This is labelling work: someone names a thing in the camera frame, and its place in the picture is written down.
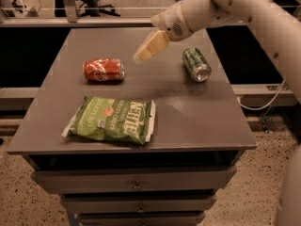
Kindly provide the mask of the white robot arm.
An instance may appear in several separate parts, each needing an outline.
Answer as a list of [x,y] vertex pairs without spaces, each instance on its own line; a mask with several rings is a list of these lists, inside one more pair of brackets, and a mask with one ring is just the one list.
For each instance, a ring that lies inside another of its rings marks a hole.
[[141,63],[203,28],[241,21],[301,103],[301,23],[272,0],[182,0],[153,16],[158,30],[134,54]]

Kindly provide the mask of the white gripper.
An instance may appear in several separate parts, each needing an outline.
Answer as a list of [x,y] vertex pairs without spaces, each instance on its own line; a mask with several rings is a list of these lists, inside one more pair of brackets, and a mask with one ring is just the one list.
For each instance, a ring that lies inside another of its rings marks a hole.
[[194,4],[182,0],[168,7],[165,11],[150,18],[153,26],[159,28],[147,36],[133,56],[135,63],[154,57],[169,45],[169,40],[180,41],[192,36],[193,30],[190,19],[193,15]]

